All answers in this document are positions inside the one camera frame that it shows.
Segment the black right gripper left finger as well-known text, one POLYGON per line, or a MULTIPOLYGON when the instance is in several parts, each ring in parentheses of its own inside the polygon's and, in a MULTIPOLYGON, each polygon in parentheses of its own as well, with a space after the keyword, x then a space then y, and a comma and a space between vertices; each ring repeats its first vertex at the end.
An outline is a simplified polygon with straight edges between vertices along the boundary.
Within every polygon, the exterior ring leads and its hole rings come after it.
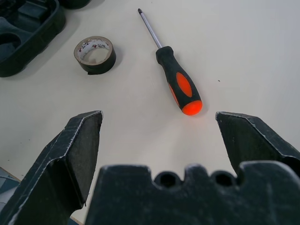
POLYGON ((0 225, 68 225, 89 195, 102 120, 101 111, 92 111, 68 121, 0 211, 0 225))

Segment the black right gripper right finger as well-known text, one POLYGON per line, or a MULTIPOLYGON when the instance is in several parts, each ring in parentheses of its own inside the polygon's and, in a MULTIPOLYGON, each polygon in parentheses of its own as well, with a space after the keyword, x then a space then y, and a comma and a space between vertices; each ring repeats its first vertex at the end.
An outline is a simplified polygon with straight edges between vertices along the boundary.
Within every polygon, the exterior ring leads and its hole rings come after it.
POLYGON ((232 168, 246 161, 278 161, 300 177, 300 152, 256 116, 217 112, 215 119, 232 168))

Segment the black and orange screwdriver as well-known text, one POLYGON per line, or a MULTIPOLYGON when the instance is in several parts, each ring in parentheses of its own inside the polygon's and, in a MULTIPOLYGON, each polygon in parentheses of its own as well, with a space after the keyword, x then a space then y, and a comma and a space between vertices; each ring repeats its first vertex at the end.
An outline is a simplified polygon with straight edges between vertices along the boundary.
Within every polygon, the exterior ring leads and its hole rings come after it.
POLYGON ((198 114, 203 107, 203 102, 194 82, 176 60, 173 49, 170 46, 161 45, 145 14, 140 8, 138 9, 138 13, 158 47, 156 59, 158 64, 161 65, 164 70, 166 81, 175 102, 185 115, 194 116, 198 114))

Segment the black plastic tool case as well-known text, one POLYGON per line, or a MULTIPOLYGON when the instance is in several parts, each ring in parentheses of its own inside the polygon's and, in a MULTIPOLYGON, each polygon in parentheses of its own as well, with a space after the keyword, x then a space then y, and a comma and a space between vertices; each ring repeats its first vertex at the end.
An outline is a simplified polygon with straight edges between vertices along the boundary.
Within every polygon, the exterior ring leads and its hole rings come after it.
POLYGON ((0 77, 22 71, 64 29, 63 8, 91 0, 0 0, 0 77))

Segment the black electrical tape roll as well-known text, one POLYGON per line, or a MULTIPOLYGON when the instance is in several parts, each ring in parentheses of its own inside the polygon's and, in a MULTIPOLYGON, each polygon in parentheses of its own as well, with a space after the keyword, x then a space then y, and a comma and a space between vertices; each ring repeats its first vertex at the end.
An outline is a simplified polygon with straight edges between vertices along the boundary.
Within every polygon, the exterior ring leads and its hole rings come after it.
POLYGON ((87 37, 77 44, 74 57, 89 75, 109 71, 116 62, 116 53, 111 41, 105 37, 87 37))

